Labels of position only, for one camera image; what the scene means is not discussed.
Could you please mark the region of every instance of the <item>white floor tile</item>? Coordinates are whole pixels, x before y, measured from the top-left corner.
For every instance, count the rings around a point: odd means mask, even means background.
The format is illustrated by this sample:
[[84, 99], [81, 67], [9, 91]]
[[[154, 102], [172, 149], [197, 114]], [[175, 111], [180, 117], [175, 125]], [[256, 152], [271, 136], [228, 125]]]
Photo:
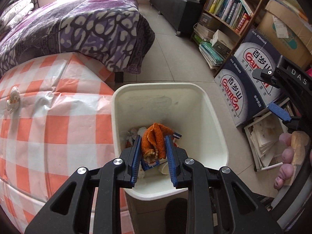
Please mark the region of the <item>white floor tile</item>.
[[136, 82], [115, 83], [114, 91], [116, 91], [117, 89], [119, 89], [121, 86], [124, 86], [124, 85], [126, 85], [126, 84], [130, 84], [130, 83], [136, 83]]
[[157, 39], [144, 57], [141, 74], [137, 75], [137, 81], [173, 81]]
[[139, 4], [138, 11], [143, 16], [157, 16], [158, 14], [158, 10], [154, 6], [147, 4]]
[[213, 72], [188, 38], [156, 34], [174, 81], [214, 82]]
[[225, 101], [216, 83], [190, 82], [201, 87], [213, 105], [221, 125], [227, 149], [229, 151], [228, 166], [239, 174], [253, 164], [250, 145], [241, 128], [236, 128]]
[[275, 197], [277, 190], [274, 189], [274, 180], [277, 177], [279, 168], [255, 172], [254, 166], [249, 166], [241, 174], [239, 178], [249, 187], [249, 189], [261, 195]]
[[155, 7], [140, 5], [139, 12], [146, 18], [152, 30], [157, 34], [172, 35], [177, 32], [163, 15], [158, 15]]
[[136, 81], [136, 76], [135, 74], [130, 74], [130, 73], [124, 73], [124, 82], [135, 82]]

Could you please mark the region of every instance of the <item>patterned comforter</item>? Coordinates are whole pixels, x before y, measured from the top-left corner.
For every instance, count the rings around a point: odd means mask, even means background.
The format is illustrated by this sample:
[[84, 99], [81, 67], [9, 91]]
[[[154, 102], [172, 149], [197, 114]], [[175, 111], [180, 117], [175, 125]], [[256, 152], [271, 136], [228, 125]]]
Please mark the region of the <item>patterned comforter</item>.
[[140, 74], [155, 34], [136, 0], [59, 0], [35, 10], [0, 42], [0, 77], [50, 54], [80, 52], [112, 72]]

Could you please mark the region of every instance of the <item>black bench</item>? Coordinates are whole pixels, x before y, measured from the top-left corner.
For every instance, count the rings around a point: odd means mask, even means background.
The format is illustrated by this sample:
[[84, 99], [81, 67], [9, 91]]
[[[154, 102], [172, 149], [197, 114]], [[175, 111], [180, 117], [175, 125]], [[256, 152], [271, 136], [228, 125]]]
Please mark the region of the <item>black bench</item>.
[[196, 0], [149, 0], [150, 3], [181, 33], [191, 34], [198, 22], [202, 5]]

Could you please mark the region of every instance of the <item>orange checkered cover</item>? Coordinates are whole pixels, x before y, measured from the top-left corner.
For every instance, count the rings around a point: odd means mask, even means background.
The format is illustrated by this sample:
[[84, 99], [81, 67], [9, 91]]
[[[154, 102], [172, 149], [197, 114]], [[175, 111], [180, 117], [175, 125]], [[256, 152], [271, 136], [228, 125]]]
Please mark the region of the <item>orange checkered cover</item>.
[[[95, 59], [65, 53], [32, 59], [1, 78], [0, 205], [20, 232], [77, 168], [115, 158], [113, 90], [104, 83], [110, 74]], [[13, 86], [21, 102], [10, 114]], [[121, 226], [134, 233], [123, 189]]]

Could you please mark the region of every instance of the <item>blue gripper pad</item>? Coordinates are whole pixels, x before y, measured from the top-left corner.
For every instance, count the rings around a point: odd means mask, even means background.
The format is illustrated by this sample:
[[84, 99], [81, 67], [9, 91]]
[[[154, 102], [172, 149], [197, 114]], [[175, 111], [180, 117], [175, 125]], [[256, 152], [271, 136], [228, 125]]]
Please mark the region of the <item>blue gripper pad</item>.
[[132, 187], [135, 186], [135, 183], [138, 180], [138, 169], [140, 167], [140, 159], [141, 159], [141, 141], [142, 138], [140, 137], [138, 143], [135, 147], [135, 155], [133, 158], [133, 162], [131, 165], [131, 185]]
[[171, 147], [171, 138], [169, 136], [166, 136], [165, 138], [165, 144], [166, 144], [166, 153], [167, 153], [167, 159], [168, 159], [168, 168], [169, 168], [169, 174], [170, 179], [174, 187], [177, 186], [177, 168], [176, 168], [176, 162], [174, 160], [174, 152], [173, 148]]
[[275, 103], [270, 103], [268, 109], [283, 121], [291, 121], [291, 117], [287, 111], [279, 107]]

